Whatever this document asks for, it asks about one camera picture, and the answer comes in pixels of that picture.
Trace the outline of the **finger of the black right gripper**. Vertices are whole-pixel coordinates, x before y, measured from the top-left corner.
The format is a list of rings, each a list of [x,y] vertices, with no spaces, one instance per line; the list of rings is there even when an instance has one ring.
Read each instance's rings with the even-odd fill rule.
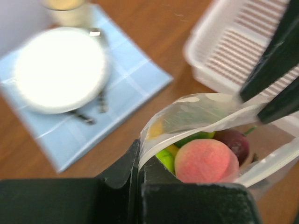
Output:
[[[296,78],[257,115],[260,122],[268,124],[299,110],[299,78]]]
[[[299,64],[299,2],[289,1],[268,47],[258,60],[239,96],[247,102]]]

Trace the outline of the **pink fake peach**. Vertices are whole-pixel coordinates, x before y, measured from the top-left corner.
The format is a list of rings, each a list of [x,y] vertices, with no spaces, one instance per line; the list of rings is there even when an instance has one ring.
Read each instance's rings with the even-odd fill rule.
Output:
[[[185,183],[231,181],[238,171],[236,155],[214,139],[192,140],[179,149],[175,158],[175,175]]]

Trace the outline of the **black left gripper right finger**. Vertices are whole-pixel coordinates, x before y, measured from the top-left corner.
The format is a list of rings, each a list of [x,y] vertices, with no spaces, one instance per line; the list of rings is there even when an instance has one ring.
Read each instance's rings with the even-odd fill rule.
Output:
[[[139,171],[140,224],[260,224],[253,196],[240,184],[186,184],[152,157]]]

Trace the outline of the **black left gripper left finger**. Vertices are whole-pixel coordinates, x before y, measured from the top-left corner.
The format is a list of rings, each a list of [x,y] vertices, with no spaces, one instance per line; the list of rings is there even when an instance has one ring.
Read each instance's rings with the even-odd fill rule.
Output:
[[[0,182],[3,224],[134,224],[140,141],[96,177]]]

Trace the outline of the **clear polka dot zip bag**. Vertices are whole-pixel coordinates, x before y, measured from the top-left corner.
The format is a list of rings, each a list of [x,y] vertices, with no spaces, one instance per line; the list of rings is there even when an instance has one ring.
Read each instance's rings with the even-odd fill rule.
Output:
[[[257,113],[269,98],[256,96],[242,104],[233,95],[201,93],[184,96],[155,114],[140,134],[139,169],[156,153],[167,146],[200,131],[213,132],[257,121]],[[158,119],[164,121],[159,137],[148,140],[149,127]],[[230,181],[238,183],[260,198],[280,181],[299,160],[299,139],[295,138],[277,148],[264,159],[242,168]]]

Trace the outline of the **green fake apple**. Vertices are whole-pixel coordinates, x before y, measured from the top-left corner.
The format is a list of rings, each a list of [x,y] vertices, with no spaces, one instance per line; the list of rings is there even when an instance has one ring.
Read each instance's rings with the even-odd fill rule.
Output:
[[[167,150],[163,149],[156,154],[159,161],[173,174],[175,174],[174,157]]]

